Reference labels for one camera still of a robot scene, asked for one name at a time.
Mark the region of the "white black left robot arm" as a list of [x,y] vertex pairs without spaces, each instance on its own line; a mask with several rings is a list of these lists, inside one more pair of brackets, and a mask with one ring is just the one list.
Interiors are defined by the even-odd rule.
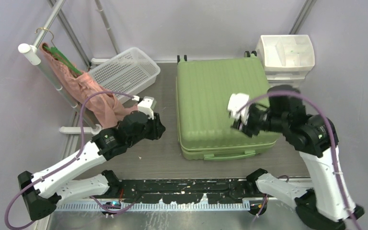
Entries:
[[101,173],[98,179],[74,181],[88,169],[121,155],[143,139],[158,140],[166,128],[159,113],[149,115],[134,111],[118,122],[92,137],[79,151],[40,172],[24,171],[18,175],[22,198],[30,220],[40,220],[50,215],[68,198],[85,193],[92,196],[119,195],[121,186],[112,171]]

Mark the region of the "green ribbed hard-shell suitcase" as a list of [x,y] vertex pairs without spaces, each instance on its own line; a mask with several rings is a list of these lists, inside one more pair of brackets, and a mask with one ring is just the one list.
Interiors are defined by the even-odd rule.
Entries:
[[177,64],[177,136],[187,160],[235,160],[263,153],[279,139],[278,133],[248,137],[231,128],[227,106],[232,94],[253,99],[265,94],[269,83],[254,55],[215,60],[181,60]]

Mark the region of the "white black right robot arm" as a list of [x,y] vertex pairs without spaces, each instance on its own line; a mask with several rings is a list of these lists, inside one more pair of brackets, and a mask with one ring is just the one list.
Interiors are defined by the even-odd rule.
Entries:
[[360,229],[358,219],[365,211],[346,187],[334,124],[321,110],[308,114],[305,104],[314,106],[290,85],[272,87],[255,98],[244,93],[230,96],[227,110],[234,120],[232,128],[248,137],[262,131],[283,135],[303,159],[313,184],[310,189],[299,188],[258,169],[247,176],[247,191],[282,201],[311,229],[344,230],[348,219]]

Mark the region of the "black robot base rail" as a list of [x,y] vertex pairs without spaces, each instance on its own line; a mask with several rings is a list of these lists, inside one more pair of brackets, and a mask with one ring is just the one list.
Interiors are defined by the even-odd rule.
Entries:
[[266,212],[268,199],[245,179],[121,180],[103,195],[103,214],[128,211]]

